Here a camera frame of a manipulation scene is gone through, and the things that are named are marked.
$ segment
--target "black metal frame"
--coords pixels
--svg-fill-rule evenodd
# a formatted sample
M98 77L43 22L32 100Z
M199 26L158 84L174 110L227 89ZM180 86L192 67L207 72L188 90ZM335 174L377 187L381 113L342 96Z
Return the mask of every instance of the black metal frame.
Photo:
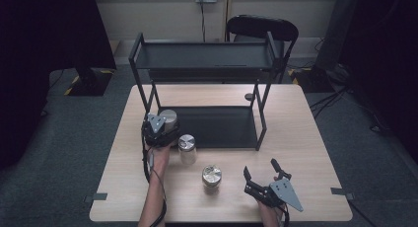
M199 43L186 43L186 45L189 46L200 46L200 45L212 45L212 46L222 46L222 47L227 47L229 45L231 45L231 43L237 44L237 43L241 43L241 42L216 42L216 43L207 43L207 42L199 42ZM261 125L262 125L262 130L261 133L259 135L259 137L257 138L257 143L255 146L255 150L259 150L262 140L264 138L265 132L267 130L267 125L266 125L266 121L265 121L265 117L264 117L264 107L265 107L265 103L267 101L267 96L271 87L271 83L274 80L274 77L277 76L277 74L275 75L275 72L277 71L276 69L279 68L280 63L281 63L281 59L283 57L283 52L281 52L281 54L279 55L274 41L273 41L273 37L271 35L270 32L267 33L266 36L266 41L265 42L246 42L245 45L248 44L254 44L256 46L260 46L260 44L264 44L267 46L267 53L269 54L267 57L269 58L269 66L268 68L256 68L256 67L245 67L244 69L240 68L237 65L214 65L212 67L207 67L204 66L204 70L203 73L202 71L198 71L195 68L192 67L181 67L181 68L171 68L171 67L159 67L159 68L143 68L141 67L141 65L138 65L138 59L135 60L135 58L137 58L139 56L139 54L141 53L141 49L143 47L146 47L147 45L158 45L160 44L161 46L164 46L163 43L160 42L145 42L144 40L144 36L142 35L142 33L138 34L137 39L135 40L135 43L132 47L132 50L130 52L129 55L129 63L136 81L136 84L138 86L138 90L142 99L142 102L144 104L144 108L145 108L145 115L144 115L144 119L146 117L146 114L148 114L151 110L151 106L153 104L153 100L154 97L156 99L157 102L157 106L158 109L161 110L163 107L161 105L160 102L160 98L157 92L157 86L156 86L156 82L173 82L173 81L177 81L177 82L183 82L183 81L196 81L196 79L198 81L230 81L231 79L235 79L234 81L237 82L248 82L250 81L251 83L254 84L254 89L253 89L253 93L252 93L252 98L250 100L250 105L248 106L249 109L252 110L253 107L253 103L255 100L257 100L258 103L258 110L259 110L259 114L260 114L260 118L261 118ZM170 45L178 45L178 46L184 46L184 43L181 42L170 42ZM155 69L154 72L157 73L157 75L159 75L158 80L153 80L153 78L151 78L151 85L152 85L152 90L149 96L149 99L147 100L144 89L142 87L142 82L141 82L141 78L139 76L138 73L138 69L148 69L150 71L150 78L151 76L151 72L153 69ZM259 82L259 75L261 73L261 70L266 70L268 69L269 72L269 79L268 82L266 83L266 87L264 90L264 94L263 97L261 98L260 96L260 91L258 88L258 82ZM192 74L191 76L187 77L187 78L182 78L182 80L178 81L176 80L176 71L182 71L183 75L189 75ZM237 73L237 72L241 72L244 73L244 75L240 76L238 75L237 78L233 78L231 77L232 74Z

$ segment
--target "chair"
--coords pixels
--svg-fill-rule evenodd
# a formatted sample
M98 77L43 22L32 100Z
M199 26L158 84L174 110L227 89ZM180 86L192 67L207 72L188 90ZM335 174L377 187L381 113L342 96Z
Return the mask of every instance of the chair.
M283 42L290 43L286 54L283 57L280 68L277 68L274 80L280 74L277 83L282 83L283 75L288 63L290 53L296 39L299 36L298 28L291 22L282 19L266 18L252 15L238 15L231 18L226 27L225 37L226 41L230 41L230 34L236 35L234 41L255 41L260 38L265 39L267 32L271 32L273 39L276 41L276 46L283 53Z

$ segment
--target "wooden tabletop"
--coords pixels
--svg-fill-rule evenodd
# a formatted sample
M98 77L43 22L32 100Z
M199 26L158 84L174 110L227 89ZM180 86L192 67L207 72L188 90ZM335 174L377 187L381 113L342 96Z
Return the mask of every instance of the wooden tabletop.
M150 89L144 86L147 93ZM244 95L252 92L253 86L158 85L157 89L163 106L246 106ZM272 158L292 174L291 183L304 208L299 212L289 206L292 221L352 218L345 196L331 193L331 188L341 188L341 184L301 88L272 85L264 113L267 132L259 151L199 149L196 141L197 161L185 166L178 151L172 149L165 179L166 222L260 222L256 201L244 193L243 170L247 166L252 180L267 186L276 175L270 164ZM148 188L140 138L144 114L138 88L134 86L97 191L107 193L107 198L94 201L90 212L93 221L139 220ZM256 106L254 117L260 130ZM222 170L222 182L216 193L205 192L202 185L201 173L207 165L217 165Z

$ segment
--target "gray carpet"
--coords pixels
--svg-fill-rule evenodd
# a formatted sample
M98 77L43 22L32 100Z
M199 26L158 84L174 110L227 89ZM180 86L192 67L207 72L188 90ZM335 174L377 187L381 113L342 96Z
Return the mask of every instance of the gray carpet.
M59 75L60 71L51 73L51 84ZM94 223L89 218L90 204L84 202L99 186L135 84L132 72L128 65L119 65L103 97L63 96L75 76L74 70L65 70L49 91L48 115L25 156L18 165L0 171L0 226L136 226ZM285 76L284 83L290 83L289 77ZM310 104L328 95L306 94ZM323 110L316 123L341 185L355 194L352 202L363 214L377 226L416 226L418 180L414 170L401 159L402 149L394 137L369 130L373 121L355 95L345 94ZM354 209L353 215L349 222L292 222L291 226L371 226Z

